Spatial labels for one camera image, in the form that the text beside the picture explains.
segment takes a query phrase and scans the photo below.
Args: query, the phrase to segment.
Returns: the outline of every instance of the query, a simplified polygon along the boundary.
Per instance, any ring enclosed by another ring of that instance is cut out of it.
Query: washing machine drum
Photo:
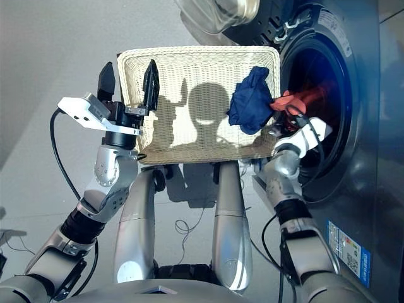
[[[323,141],[325,160],[319,149],[310,150],[301,161],[300,181],[314,182],[305,189],[306,199],[326,198],[337,187],[347,168],[355,138],[355,64],[350,42],[340,17],[322,1],[310,5],[269,5],[261,1],[255,19],[229,28],[224,34],[241,45],[269,45],[281,58],[281,92],[300,93],[308,117],[320,117],[333,128]]]

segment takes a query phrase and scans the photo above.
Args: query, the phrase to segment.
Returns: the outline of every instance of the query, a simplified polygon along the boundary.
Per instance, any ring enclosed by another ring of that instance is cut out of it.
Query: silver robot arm
[[[322,141],[330,128],[319,118],[310,122]],[[306,124],[293,136],[280,139],[274,156],[264,167],[266,195],[279,219],[282,233],[283,270],[294,283],[301,285],[310,303],[368,302],[340,275],[336,256],[316,227],[302,197],[299,176],[300,159],[318,144]]]
[[[112,102],[115,79],[109,62],[100,74],[98,94],[63,98],[58,107],[82,126],[106,131],[98,149],[92,181],[77,207],[28,264],[24,275],[0,283],[1,302],[45,303],[63,300],[86,266],[84,257],[94,247],[105,224],[125,203],[138,174],[133,151],[144,116],[157,109],[158,71],[152,60],[145,73],[145,99],[137,109]]]

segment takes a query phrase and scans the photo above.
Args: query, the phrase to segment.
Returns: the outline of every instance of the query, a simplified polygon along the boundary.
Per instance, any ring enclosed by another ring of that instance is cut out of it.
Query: white wicker basket
[[[187,46],[136,49],[118,57],[126,106],[143,102],[143,75],[157,64],[160,94],[156,113],[145,118],[136,148],[145,164],[217,162],[270,155],[275,139],[267,132],[249,136],[229,126],[235,85],[253,66],[265,66],[273,98],[280,96],[279,55],[271,47]]]

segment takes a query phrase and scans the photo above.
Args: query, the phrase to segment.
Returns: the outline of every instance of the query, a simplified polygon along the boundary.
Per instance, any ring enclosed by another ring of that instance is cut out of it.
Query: silver washing machine
[[[404,302],[403,217],[397,215],[404,198],[400,202],[389,180],[377,174],[382,168],[377,1],[261,0],[251,22],[224,34],[241,45],[277,48],[282,92],[328,86],[325,102],[307,108],[308,116],[321,117],[333,133],[323,143],[323,169],[304,196],[345,275],[380,302]],[[393,132],[395,140],[404,138],[398,129]],[[402,164],[403,155],[391,152],[389,163]],[[301,162],[302,182],[318,164],[319,153],[311,150]],[[259,170],[258,162],[257,191],[264,187]],[[404,171],[397,178],[404,180]]]

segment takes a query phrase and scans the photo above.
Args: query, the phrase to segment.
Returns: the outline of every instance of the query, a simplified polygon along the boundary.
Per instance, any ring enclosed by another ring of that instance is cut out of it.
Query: laundry
[[[236,84],[230,101],[230,125],[239,125],[246,134],[255,134],[273,114],[270,107],[272,97],[265,82],[268,68],[255,66],[241,83]]]

